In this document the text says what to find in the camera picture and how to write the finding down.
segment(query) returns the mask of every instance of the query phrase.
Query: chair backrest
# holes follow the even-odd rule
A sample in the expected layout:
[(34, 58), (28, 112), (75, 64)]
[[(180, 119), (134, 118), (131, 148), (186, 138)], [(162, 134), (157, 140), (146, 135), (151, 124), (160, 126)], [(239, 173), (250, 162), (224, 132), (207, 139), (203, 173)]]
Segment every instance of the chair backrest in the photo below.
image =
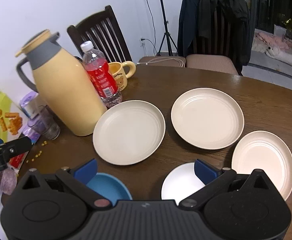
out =
[(107, 5), (104, 11), (92, 14), (76, 26), (70, 25), (67, 33), (81, 55), (83, 51), (80, 45), (85, 41), (92, 41), (95, 48), (105, 54), (108, 62), (131, 60), (125, 39), (110, 5)]
[(232, 45), (232, 26), (224, 17), (220, 7), (216, 7), (211, 18), (211, 38), (203, 38), (198, 35), (193, 40), (195, 54), (211, 54), (229, 57), (236, 66), (236, 52)]

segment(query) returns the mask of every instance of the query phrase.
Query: blue bowl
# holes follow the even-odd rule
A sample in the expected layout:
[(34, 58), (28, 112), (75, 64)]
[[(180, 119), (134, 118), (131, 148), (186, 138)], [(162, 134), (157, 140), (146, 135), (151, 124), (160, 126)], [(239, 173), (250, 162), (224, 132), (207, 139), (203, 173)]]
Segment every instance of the blue bowl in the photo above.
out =
[(113, 205), (116, 205), (117, 200), (132, 200), (127, 187), (107, 173), (98, 172), (86, 186), (109, 199)]

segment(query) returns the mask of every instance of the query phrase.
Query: white plate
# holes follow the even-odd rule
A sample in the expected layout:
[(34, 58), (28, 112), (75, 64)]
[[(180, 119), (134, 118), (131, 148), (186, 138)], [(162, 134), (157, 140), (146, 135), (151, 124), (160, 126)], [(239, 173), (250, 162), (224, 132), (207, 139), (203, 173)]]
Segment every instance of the white plate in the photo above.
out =
[(231, 167), (240, 174), (264, 170), (285, 200), (292, 192), (292, 153), (273, 133), (254, 131), (245, 135), (236, 145)]
[(98, 120), (92, 141), (98, 155), (115, 165), (130, 165), (148, 158), (165, 135), (165, 119), (151, 103), (122, 102)]
[(233, 144), (245, 123), (237, 102), (212, 88), (196, 88), (182, 94), (173, 105), (171, 118), (185, 141), (208, 150)]
[(194, 163), (185, 163), (173, 169), (162, 185), (162, 199), (181, 200), (203, 188), (205, 184), (195, 175)]

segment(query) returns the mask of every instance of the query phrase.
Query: cable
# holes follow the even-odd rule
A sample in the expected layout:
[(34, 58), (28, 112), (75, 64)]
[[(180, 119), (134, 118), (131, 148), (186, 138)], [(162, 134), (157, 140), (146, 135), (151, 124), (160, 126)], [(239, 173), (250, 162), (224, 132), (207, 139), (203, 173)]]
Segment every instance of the cable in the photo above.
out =
[(156, 54), (158, 53), (158, 52), (157, 52), (157, 49), (156, 49), (156, 47), (155, 47), (155, 45), (153, 44), (153, 42), (152, 42), (150, 39), (141, 38), (141, 40), (142, 40), (142, 41), (144, 41), (144, 40), (150, 41), (150, 42), (151, 42), (151, 44), (152, 44), (152, 45), (153, 45), (153, 47), (154, 47), (154, 50), (156, 51)]
[(154, 24), (154, 18), (153, 18), (153, 14), (151, 13), (151, 10), (150, 10), (150, 6), (149, 6), (149, 3), (148, 3), (148, 0), (146, 0), (146, 2), (147, 2), (147, 5), (148, 5), (148, 9), (149, 9), (149, 11), (150, 11), (150, 15), (151, 15), (151, 18), (152, 18), (152, 20), (153, 20), (153, 27), (154, 27), (154, 36), (155, 36), (155, 45), (153, 44), (153, 46), (154, 46), (154, 49), (153, 49), (153, 53), (154, 53), (154, 56), (156, 56), (155, 55), (155, 50), (156, 50), (156, 29), (155, 29), (155, 24)]
[(144, 51), (144, 55), (146, 55), (148, 57), (148, 51), (147, 51), (147, 46), (145, 45), (145, 43), (142, 43), (142, 47), (143, 47), (143, 51)]
[(184, 62), (181, 59), (173, 58), (173, 57), (156, 57), (156, 58), (153, 58), (147, 62), (137, 62), (136, 64), (137, 65), (142, 65), (142, 64), (148, 65), (149, 63), (158, 63), (158, 62), (163, 62), (163, 61), (167, 61), (167, 60), (175, 60), (179, 63), (179, 67), (184, 67)]

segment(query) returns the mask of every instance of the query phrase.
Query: bottle label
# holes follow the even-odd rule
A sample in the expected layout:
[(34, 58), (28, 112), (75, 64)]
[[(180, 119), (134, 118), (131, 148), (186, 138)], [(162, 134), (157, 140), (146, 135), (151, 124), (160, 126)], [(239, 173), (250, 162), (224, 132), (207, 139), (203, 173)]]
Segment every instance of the bottle label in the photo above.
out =
[(95, 89), (102, 98), (109, 98), (117, 93), (118, 87), (115, 79), (111, 73), (109, 73), (107, 61), (98, 69), (87, 71), (87, 73)]

